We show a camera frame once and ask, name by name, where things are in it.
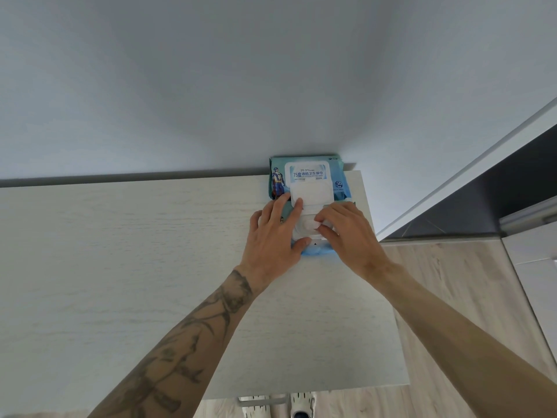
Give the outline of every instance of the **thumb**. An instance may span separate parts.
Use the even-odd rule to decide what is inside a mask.
[[[294,245],[292,245],[292,252],[296,255],[301,255],[302,251],[311,243],[310,237],[304,237],[303,239],[298,239]]]
[[[338,248],[340,247],[340,236],[337,235],[337,232],[324,224],[320,225],[317,231],[321,233],[321,235],[329,241],[332,248],[338,252]]]

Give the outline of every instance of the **blue wet wipes package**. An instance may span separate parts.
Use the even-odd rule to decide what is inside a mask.
[[[303,199],[303,212],[296,224],[293,242],[312,239],[304,255],[332,252],[332,248],[319,232],[313,218],[325,205],[334,201],[348,201],[350,188],[344,175],[344,163],[338,155],[270,158],[269,197],[277,199],[290,192],[291,202],[282,210],[281,220],[286,220],[298,198]]]

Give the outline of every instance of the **white shoe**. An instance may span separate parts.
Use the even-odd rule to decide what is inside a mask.
[[[240,400],[263,400],[269,399],[268,396],[243,396]],[[265,406],[243,406],[244,418],[271,418],[271,407]]]
[[[313,418],[315,408],[314,392],[290,393],[290,416],[292,418]]]

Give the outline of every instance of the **hand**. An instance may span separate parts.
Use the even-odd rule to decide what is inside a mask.
[[[377,241],[372,226],[352,202],[335,202],[325,207],[315,221],[328,220],[336,232],[323,224],[317,229],[339,254],[340,259],[365,280],[380,277],[393,262]]]
[[[254,294],[261,293],[277,277],[300,260],[302,251],[311,242],[305,237],[290,247],[292,231],[302,214],[303,201],[296,201],[294,210],[288,219],[281,224],[282,208],[290,199],[290,194],[281,195],[271,201],[263,211],[255,211],[249,221],[249,234],[242,262],[236,270],[249,282]]]

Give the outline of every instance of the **superhero illustration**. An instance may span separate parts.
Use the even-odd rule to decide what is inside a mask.
[[[282,173],[279,172],[278,167],[273,168],[271,182],[273,185],[273,199],[277,199],[284,193],[284,179],[282,177]]]

